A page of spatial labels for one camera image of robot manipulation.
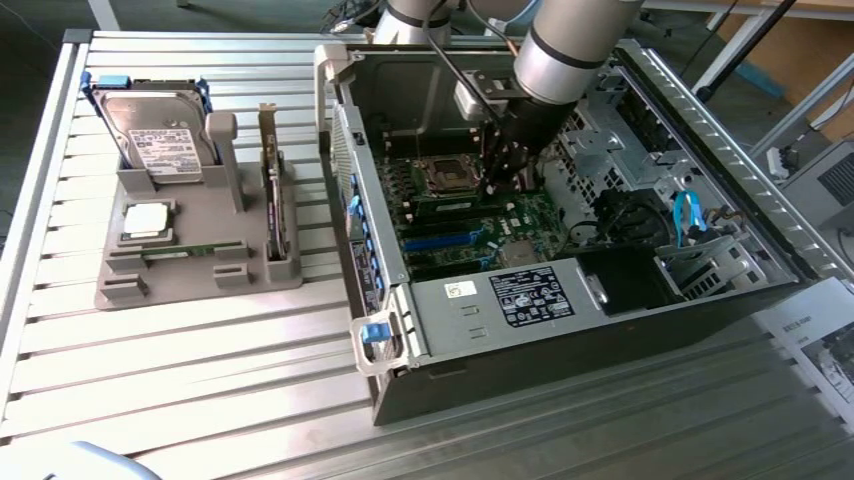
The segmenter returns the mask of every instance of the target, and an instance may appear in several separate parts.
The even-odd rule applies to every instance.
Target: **aluminum table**
[[[752,322],[686,350],[373,426],[313,111],[314,47],[359,38],[69,35],[0,265],[0,457],[87,440],[181,480],[849,478],[852,438]],[[77,93],[85,69],[205,76],[214,108],[238,116],[245,161],[261,149],[258,104],[278,104],[302,288],[94,309],[118,152]]]

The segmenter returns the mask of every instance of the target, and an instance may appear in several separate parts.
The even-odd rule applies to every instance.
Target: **power supply label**
[[[139,158],[151,175],[182,175],[202,172],[202,163],[185,128],[130,130]]]
[[[576,315],[552,267],[496,275],[490,282],[512,327]]]

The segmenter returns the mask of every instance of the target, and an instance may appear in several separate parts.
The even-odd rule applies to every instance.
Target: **floor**
[[[331,0],[195,0],[177,8],[174,0],[113,1],[125,30],[317,32]],[[637,21],[632,35],[654,47],[681,70],[709,34],[704,14],[654,11],[652,23]],[[456,21],[466,33],[481,31],[472,17]],[[86,0],[2,0],[0,3],[0,235],[9,230],[27,159],[37,135],[54,64],[67,28],[98,28]],[[522,33],[522,26],[512,33]],[[724,47],[712,39],[689,68],[689,84]],[[738,76],[725,83],[710,107],[745,147],[768,132],[792,109]],[[803,143],[803,157],[811,158],[828,145],[813,135]]]

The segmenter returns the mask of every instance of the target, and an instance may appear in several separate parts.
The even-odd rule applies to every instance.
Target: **motherboard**
[[[378,164],[396,234],[414,281],[549,261],[566,241],[544,189],[484,195],[477,154]]]

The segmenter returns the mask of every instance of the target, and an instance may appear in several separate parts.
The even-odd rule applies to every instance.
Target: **gray parts holder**
[[[302,285],[294,167],[285,162],[281,207],[287,259],[269,260],[267,200],[259,163],[238,164],[231,113],[209,114],[206,129],[222,165],[201,183],[157,184],[145,169],[119,170],[95,305],[102,310],[243,295]],[[123,238],[129,207],[169,206],[162,235]]]

